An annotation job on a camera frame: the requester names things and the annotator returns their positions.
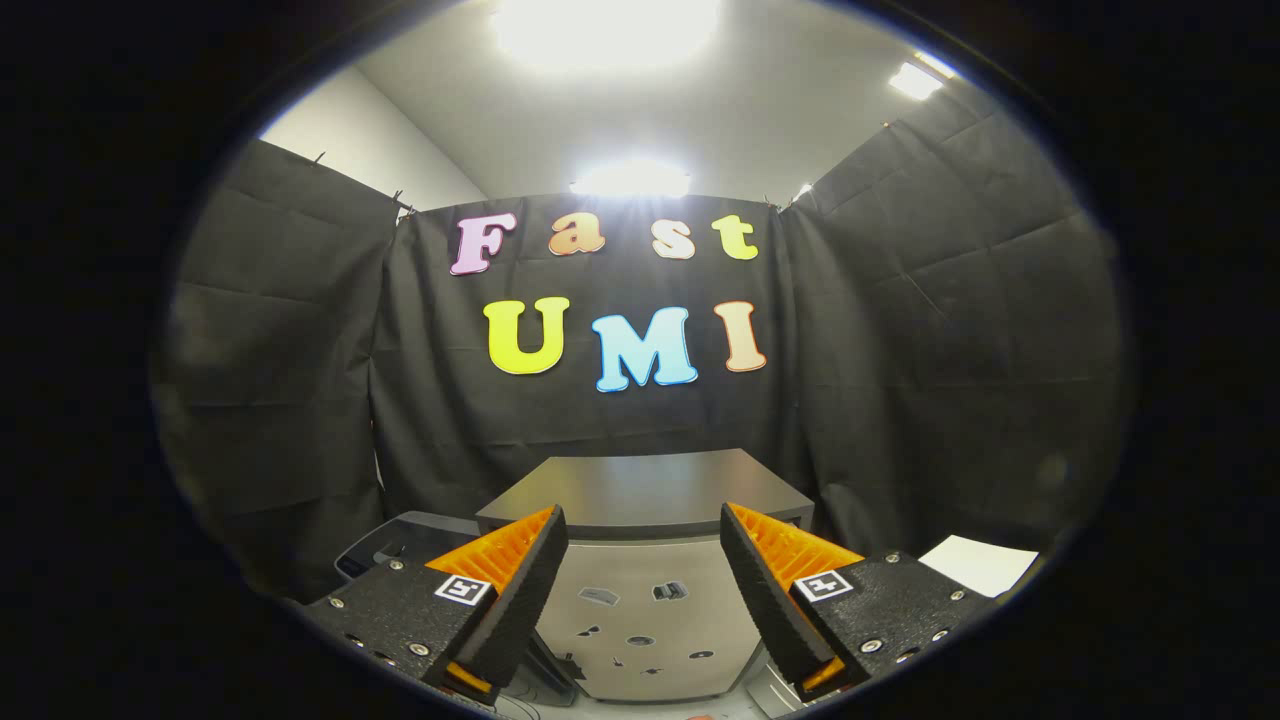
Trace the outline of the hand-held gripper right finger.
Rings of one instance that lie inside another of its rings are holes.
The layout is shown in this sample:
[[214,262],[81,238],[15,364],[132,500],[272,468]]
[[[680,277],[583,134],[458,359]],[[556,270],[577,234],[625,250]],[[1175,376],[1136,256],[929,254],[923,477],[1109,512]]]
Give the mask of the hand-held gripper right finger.
[[740,503],[722,505],[719,544],[765,651],[803,702],[896,673],[998,607],[908,553],[864,557]]

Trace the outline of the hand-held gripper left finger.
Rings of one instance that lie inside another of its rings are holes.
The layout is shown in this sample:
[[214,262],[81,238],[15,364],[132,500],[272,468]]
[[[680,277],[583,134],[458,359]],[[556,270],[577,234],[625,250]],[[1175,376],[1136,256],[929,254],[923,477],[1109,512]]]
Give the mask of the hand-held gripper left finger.
[[389,556],[306,603],[303,621],[413,688],[490,707],[522,662],[568,544],[553,503],[434,559]]

